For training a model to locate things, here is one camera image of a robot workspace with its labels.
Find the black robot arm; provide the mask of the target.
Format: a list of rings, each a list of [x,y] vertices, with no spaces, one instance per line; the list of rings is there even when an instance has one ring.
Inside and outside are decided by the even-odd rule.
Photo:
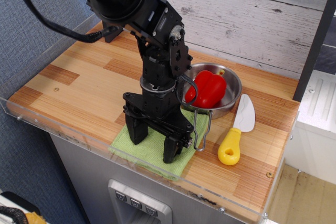
[[[191,144],[193,125],[181,112],[186,71],[192,57],[181,16],[166,0],[87,0],[107,25],[133,34],[142,58],[141,94],[125,93],[129,136],[141,143],[149,129],[165,136],[163,160],[171,163]]]

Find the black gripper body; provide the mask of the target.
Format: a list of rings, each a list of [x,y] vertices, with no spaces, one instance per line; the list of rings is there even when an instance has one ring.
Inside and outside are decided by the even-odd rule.
[[[162,135],[180,136],[183,146],[189,148],[192,145],[191,133],[194,126],[183,115],[181,104],[176,97],[176,91],[164,95],[143,91],[142,94],[126,92],[125,115],[143,115],[144,122]]]

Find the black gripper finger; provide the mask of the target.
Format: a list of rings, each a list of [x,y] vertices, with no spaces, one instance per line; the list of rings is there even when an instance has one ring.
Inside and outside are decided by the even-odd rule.
[[[125,115],[125,122],[130,139],[134,145],[141,143],[148,135],[148,125],[144,122],[143,115]]]
[[[183,142],[179,135],[167,136],[164,141],[163,162],[166,164],[172,163],[174,157],[181,153],[183,147]]]

